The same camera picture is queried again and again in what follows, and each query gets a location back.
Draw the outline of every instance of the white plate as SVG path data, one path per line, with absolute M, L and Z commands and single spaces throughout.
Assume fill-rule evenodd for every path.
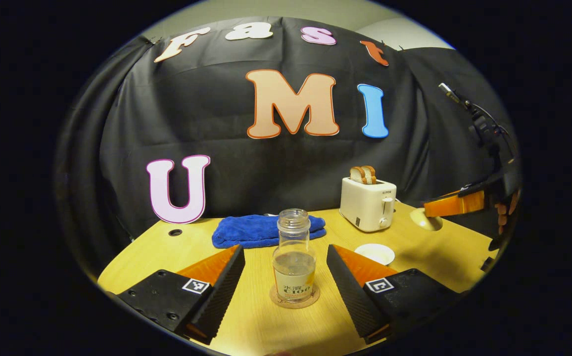
M 367 243 L 365 245 L 358 246 L 354 252 L 385 266 L 392 263 L 396 257 L 391 248 L 378 243 Z

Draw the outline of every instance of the table surface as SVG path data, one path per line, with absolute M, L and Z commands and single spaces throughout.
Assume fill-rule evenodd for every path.
M 325 219 L 327 235 L 310 241 L 317 261 L 315 283 L 321 294 L 303 309 L 284 309 L 270 300 L 275 247 L 245 249 L 246 265 L 218 335 L 209 346 L 192 342 L 233 356 L 283 350 L 294 356 L 344 355 L 376 345 L 365 345 L 356 333 L 326 264 L 329 244 L 350 250 L 365 243 L 386 245 L 395 252 L 390 268 L 399 272 L 418 268 L 458 293 L 472 288 L 484 275 L 483 262 L 497 255 L 488 250 L 487 236 L 445 219 L 440 230 L 424 230 L 410 219 L 415 208 L 396 201 L 394 209 L 391 226 L 377 232 L 358 230 L 338 209 L 309 212 Z M 221 251 L 211 242 L 220 220 L 155 223 L 106 266 L 98 284 L 119 294 L 159 269 L 176 272 Z M 182 234 L 169 236 L 176 228 Z

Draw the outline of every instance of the cutout letter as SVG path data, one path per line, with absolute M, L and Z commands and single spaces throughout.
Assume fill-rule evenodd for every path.
M 273 35 L 273 32 L 271 32 L 270 29 L 271 24 L 266 22 L 243 23 L 234 27 L 234 30 L 229 32 L 225 38 L 230 41 L 247 38 L 269 38 Z
M 282 128 L 275 124 L 273 107 L 291 134 L 299 131 L 306 111 L 309 111 L 310 119 L 304 131 L 309 135 L 338 133 L 332 108 L 332 86 L 336 84 L 333 77 L 308 75 L 297 94 L 277 70 L 252 70 L 246 78 L 255 85 L 255 122 L 247 130 L 248 137 L 266 139 L 280 134 Z
M 189 46 L 190 44 L 193 43 L 193 41 L 196 41 L 196 39 L 198 38 L 198 35 L 204 35 L 207 32 L 209 32 L 210 30 L 211 30 L 211 28 L 205 27 L 204 29 L 189 32 L 188 34 L 184 34 L 184 35 L 173 38 L 171 40 L 171 42 L 169 43 L 169 45 L 167 46 L 167 48 L 163 51 L 163 53 L 160 56 L 156 57 L 156 59 L 154 60 L 154 63 L 164 61 L 168 58 L 171 58 L 171 57 L 177 55 L 182 50 L 182 49 L 180 49 L 180 47 L 182 45 L 184 45 L 185 47 Z
M 361 45 L 365 45 L 365 47 L 367 47 L 367 52 L 370 54 L 370 57 L 374 58 L 374 61 L 377 61 L 378 63 L 384 65 L 384 66 L 388 66 L 389 63 L 383 59 L 383 57 L 381 57 L 381 54 L 383 53 L 383 50 L 381 48 L 376 47 L 376 45 L 370 41 L 360 41 Z
M 368 84 L 359 84 L 356 88 L 363 94 L 365 99 L 365 115 L 367 120 L 363 126 L 363 135 L 367 137 L 383 138 L 387 137 L 389 131 L 383 121 L 383 90 Z
M 191 223 L 202 216 L 205 210 L 204 169 L 210 162 L 209 156 L 204 155 L 183 159 L 181 164 L 188 171 L 189 202 L 182 208 L 175 207 L 169 201 L 169 171 L 174 168 L 174 161 L 150 162 L 147 165 L 150 173 L 150 199 L 156 216 L 168 223 Z
M 303 35 L 301 38 L 306 42 L 319 43 L 320 45 L 334 45 L 336 40 L 332 37 L 332 33 L 326 29 L 317 27 L 304 27 L 301 29 Z

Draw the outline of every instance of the folded towel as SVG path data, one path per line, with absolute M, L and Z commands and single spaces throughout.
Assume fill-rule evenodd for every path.
M 325 221 L 319 217 L 310 218 L 310 239 L 325 235 Z M 242 245 L 244 248 L 279 245 L 277 216 L 226 217 L 213 232 L 211 241 L 216 248 L 230 248 Z

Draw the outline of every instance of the toaster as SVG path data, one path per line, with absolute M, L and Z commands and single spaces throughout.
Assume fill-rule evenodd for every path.
M 395 184 L 384 180 L 363 184 L 343 178 L 338 212 L 362 231 L 383 230 L 392 223 L 395 198 Z

